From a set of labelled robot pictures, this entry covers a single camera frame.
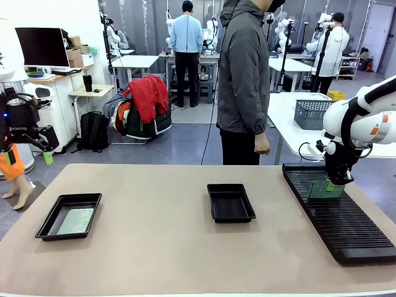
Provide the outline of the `person's right hand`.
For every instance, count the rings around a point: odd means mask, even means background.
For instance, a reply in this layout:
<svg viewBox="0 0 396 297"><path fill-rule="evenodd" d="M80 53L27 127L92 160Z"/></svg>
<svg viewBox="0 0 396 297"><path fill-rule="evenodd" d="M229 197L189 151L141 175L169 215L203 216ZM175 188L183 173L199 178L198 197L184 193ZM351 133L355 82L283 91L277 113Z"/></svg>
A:
<svg viewBox="0 0 396 297"><path fill-rule="evenodd" d="M270 142L264 132L255 136L254 151L260 155L268 155L270 153Z"/></svg>

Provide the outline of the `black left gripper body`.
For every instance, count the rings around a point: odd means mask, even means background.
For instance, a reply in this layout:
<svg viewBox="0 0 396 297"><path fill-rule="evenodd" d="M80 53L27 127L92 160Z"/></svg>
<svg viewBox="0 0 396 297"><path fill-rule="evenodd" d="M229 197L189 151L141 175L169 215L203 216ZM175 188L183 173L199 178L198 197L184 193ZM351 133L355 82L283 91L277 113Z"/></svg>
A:
<svg viewBox="0 0 396 297"><path fill-rule="evenodd" d="M37 102L33 95L5 88L1 93L1 144L39 144Z"/></svg>

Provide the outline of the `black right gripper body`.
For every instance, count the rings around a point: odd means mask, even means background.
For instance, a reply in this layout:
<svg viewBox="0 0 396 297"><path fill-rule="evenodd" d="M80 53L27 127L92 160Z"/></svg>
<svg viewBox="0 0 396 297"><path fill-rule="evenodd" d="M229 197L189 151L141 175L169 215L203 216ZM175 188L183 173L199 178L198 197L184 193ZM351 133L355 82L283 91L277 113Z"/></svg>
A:
<svg viewBox="0 0 396 297"><path fill-rule="evenodd" d="M332 184L344 186L354 181L351 169L359 160L359 156L353 150L341 144L327 144L324 159L325 172Z"/></svg>

